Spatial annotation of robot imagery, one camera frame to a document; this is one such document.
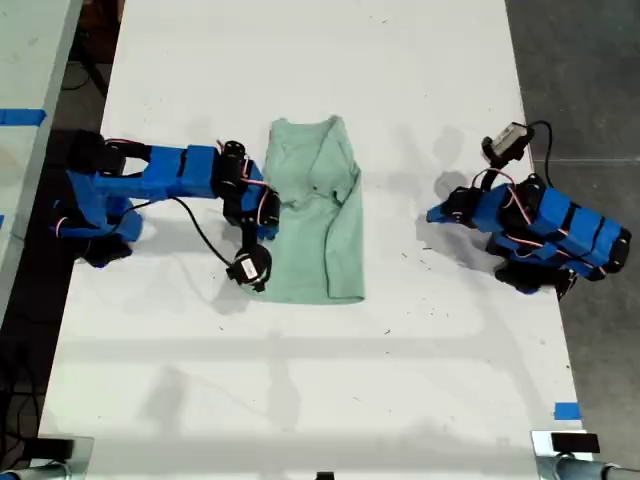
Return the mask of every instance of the concrete floor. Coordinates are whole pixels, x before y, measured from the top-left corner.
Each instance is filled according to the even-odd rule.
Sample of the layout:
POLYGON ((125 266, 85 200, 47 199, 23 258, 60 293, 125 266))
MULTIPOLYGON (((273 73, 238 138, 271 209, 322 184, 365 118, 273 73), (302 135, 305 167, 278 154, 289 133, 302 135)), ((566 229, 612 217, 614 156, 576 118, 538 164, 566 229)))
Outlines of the concrete floor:
MULTIPOLYGON (((527 120, 554 126, 556 188, 640 233, 640 2, 508 0, 527 120)), ((533 148, 541 171, 544 135, 533 148)), ((640 264, 560 303, 578 399, 602 458, 640 467, 640 264)))

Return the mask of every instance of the light green t-shirt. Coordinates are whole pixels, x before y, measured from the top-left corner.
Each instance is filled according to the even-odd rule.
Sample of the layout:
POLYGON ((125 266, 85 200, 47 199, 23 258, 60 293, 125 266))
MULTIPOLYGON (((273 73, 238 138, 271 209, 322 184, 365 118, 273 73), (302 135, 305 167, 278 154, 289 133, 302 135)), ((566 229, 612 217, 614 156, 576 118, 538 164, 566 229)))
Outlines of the light green t-shirt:
POLYGON ((360 168, 344 122, 276 120, 264 169, 280 195, 280 230, 263 243, 273 260, 260 294, 285 303, 364 300, 360 168))

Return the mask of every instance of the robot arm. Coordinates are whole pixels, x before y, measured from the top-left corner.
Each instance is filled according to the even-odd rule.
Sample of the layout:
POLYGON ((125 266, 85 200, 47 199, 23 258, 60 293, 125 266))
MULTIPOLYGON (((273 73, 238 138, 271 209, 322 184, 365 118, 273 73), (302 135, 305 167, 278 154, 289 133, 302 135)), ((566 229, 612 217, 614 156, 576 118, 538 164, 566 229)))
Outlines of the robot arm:
POLYGON ((268 251, 259 239, 278 232, 280 200, 265 182, 244 146, 227 142, 220 149, 189 145, 187 148, 151 146, 124 140, 104 141, 90 132, 78 132, 66 165, 67 195, 54 206, 52 227, 56 236, 78 245, 79 256, 101 267, 131 254, 127 243, 142 230, 136 208, 179 197, 221 198, 227 221, 242 230, 242 249, 233 261, 225 260, 200 235, 227 266, 230 278, 264 289, 271 267, 268 251), (148 163, 139 173, 124 174, 127 158, 148 163), (130 198, 148 200, 134 207, 130 198))
POLYGON ((575 275, 603 279, 618 272, 629 253, 631 234, 606 217, 583 208, 536 174, 515 184, 501 169, 521 159, 533 137, 530 126, 511 124, 482 147, 489 160, 480 188, 458 187, 427 213, 427 221, 460 223, 491 233, 487 251, 506 259, 496 278, 524 293, 553 285, 562 296, 575 275), (498 175, 507 184, 491 188, 498 175))

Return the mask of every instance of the blue tape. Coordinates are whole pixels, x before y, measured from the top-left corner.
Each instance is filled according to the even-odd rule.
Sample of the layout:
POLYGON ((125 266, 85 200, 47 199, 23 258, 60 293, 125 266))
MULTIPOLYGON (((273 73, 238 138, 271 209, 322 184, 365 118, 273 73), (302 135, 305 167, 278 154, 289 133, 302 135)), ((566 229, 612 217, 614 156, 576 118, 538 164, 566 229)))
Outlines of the blue tape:
POLYGON ((0 125, 14 127, 39 127, 47 112, 35 108, 0 108, 0 125))
POLYGON ((580 420, 580 405, 577 402, 557 402, 553 416, 556 420, 580 420))

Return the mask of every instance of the black cable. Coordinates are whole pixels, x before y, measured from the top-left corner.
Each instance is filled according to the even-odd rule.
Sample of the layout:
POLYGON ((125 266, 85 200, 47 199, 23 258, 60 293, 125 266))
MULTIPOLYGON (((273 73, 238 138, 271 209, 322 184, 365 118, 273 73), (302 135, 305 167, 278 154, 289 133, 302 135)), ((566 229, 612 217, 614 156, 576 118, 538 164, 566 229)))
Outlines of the black cable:
POLYGON ((143 202, 143 203, 140 203, 138 205, 134 205, 132 207, 127 208, 124 212, 122 212, 122 215, 120 215, 120 217, 118 218, 118 221, 111 228, 111 230, 109 230, 107 233, 105 233, 103 235, 100 235, 98 237, 89 238, 89 240, 96 240, 98 238, 105 238, 105 237, 108 237, 109 235, 112 235, 116 230, 118 230, 120 225, 122 225, 122 221, 124 220, 124 217, 127 215, 127 213, 133 212, 134 210, 146 207, 146 206, 151 205, 151 204, 156 203, 156 202, 157 202, 157 200, 149 200, 148 202, 143 202))
POLYGON ((180 205, 182 205, 182 208, 184 208, 189 214, 189 218, 191 218, 191 221, 193 222, 193 226, 196 227, 196 231, 198 232, 198 235, 200 235, 200 238, 202 238, 202 241, 207 245, 207 247, 209 247, 209 250, 211 250, 211 252, 220 259, 222 263, 224 263, 227 267, 230 267, 231 262, 229 262, 226 258, 224 258, 222 254, 218 250, 216 250, 216 248, 211 244, 207 236, 204 234, 204 232, 200 228, 200 225, 198 224, 198 221, 196 220, 196 217, 193 215, 193 212, 191 211, 189 206, 186 203, 184 203, 182 200, 180 200, 178 197, 169 197, 169 198, 171 200, 178 202, 180 205))
POLYGON ((551 188, 553 188, 553 182, 549 177, 549 160, 551 158, 551 148, 553 147, 553 128, 551 127, 551 124, 546 120, 537 120, 533 123, 530 123, 528 127, 535 127, 537 125, 542 125, 543 127, 546 127, 547 132, 549 132, 549 140, 547 142, 547 153, 544 157, 544 176, 547 180, 547 184, 551 188))
MULTIPOLYGON (((69 67, 70 65, 80 65, 82 67, 82 69, 85 70, 84 66, 82 66, 82 64, 80 62, 67 62, 67 67, 69 67)), ((71 92, 71 91, 74 91, 74 90, 80 90, 87 83, 89 83, 90 80, 91 80, 91 76, 89 75, 89 73, 87 73, 87 78, 85 78, 84 81, 79 83, 78 85, 73 85, 72 87, 65 87, 64 85, 62 85, 60 87, 60 89, 65 91, 65 92, 71 92)))
POLYGON ((80 90, 82 87, 84 87, 87 83, 89 83, 89 80, 91 80, 91 77, 89 77, 89 75, 87 75, 87 78, 85 79, 84 82, 79 83, 78 85, 74 85, 73 87, 65 87, 62 86, 61 90, 64 92, 73 92, 75 90, 80 90))

